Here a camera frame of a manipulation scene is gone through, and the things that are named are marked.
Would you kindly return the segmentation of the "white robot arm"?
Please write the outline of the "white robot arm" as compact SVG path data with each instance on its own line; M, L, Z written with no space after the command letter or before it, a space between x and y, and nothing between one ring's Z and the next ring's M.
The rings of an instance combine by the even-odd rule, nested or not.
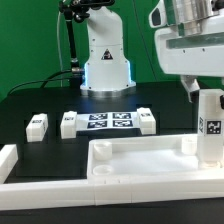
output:
M99 97L135 86L123 53L122 20L108 9L114 2L80 0L89 14L90 48L82 91ZM200 90L199 76L224 78L224 0L159 0L149 14L149 25L156 30L162 71L178 75L189 97Z

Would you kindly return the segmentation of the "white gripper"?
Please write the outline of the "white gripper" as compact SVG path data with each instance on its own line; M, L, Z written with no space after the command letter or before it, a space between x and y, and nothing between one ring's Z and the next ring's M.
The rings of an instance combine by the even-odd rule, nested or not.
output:
M182 75L190 102L200 90L196 76L224 77L224 1L159 1L149 24L161 69Z

